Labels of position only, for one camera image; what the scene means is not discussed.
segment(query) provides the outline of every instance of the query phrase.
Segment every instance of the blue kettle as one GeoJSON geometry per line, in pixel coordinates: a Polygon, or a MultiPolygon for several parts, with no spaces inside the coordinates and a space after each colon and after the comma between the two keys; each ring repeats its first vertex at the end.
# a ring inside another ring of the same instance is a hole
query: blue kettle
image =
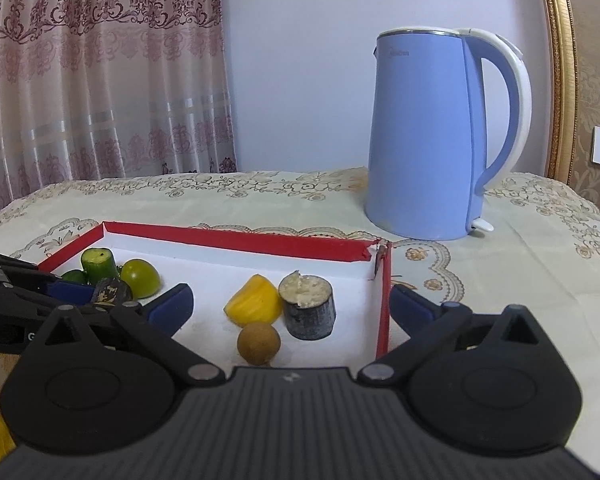
{"type": "Polygon", "coordinates": [[[454,240],[478,228],[485,188],[516,163],[531,123],[522,53],[477,28],[397,28],[378,36],[366,216],[395,235],[454,240]],[[509,129],[487,168],[482,60],[502,72],[509,129]]]}

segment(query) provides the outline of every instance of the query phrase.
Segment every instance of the pink floral curtain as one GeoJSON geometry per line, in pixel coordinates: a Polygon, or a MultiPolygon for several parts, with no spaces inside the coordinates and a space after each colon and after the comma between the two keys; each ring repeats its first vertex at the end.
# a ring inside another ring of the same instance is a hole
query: pink floral curtain
{"type": "Polygon", "coordinates": [[[64,180],[235,170],[221,0],[0,0],[0,209],[64,180]]]}

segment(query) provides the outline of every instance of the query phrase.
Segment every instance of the gold frame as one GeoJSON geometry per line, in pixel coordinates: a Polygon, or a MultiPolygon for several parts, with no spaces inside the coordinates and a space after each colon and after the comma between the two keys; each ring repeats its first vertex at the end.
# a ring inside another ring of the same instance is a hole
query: gold frame
{"type": "Polygon", "coordinates": [[[570,0],[544,0],[552,53],[553,99],[545,175],[571,179],[578,119],[578,67],[570,0]]]}

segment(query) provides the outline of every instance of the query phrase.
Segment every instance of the red and white box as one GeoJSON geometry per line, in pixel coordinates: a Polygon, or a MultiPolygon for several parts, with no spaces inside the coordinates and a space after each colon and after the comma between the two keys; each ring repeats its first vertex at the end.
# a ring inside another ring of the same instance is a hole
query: red and white box
{"type": "Polygon", "coordinates": [[[272,367],[346,366],[355,375],[387,352],[391,288],[387,242],[103,222],[39,267],[58,275],[80,269],[80,255],[89,247],[109,248],[118,265],[132,258],[151,263],[162,280],[158,294],[178,283],[189,284],[193,314],[173,338],[227,374],[247,363],[236,349],[240,327],[223,309],[254,274],[277,287],[298,270],[321,276],[333,287],[336,321],[331,335],[318,341],[298,340],[280,316],[273,326],[282,345],[272,367]]]}

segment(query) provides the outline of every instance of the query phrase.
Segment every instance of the table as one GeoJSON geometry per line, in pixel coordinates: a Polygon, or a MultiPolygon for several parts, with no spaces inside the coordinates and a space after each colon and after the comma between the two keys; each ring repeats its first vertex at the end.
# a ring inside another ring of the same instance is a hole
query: table
{"type": "MultiPolygon", "coordinates": [[[[0,252],[39,262],[103,220],[394,243],[392,275],[476,312],[525,304],[571,367],[584,406],[570,449],[600,471],[600,211],[564,184],[515,173],[488,191],[493,233],[404,239],[364,215],[366,170],[168,174],[45,187],[0,211],[0,252]]],[[[407,336],[396,325],[390,347],[407,336]]],[[[0,386],[16,362],[0,355],[0,386]]]]}

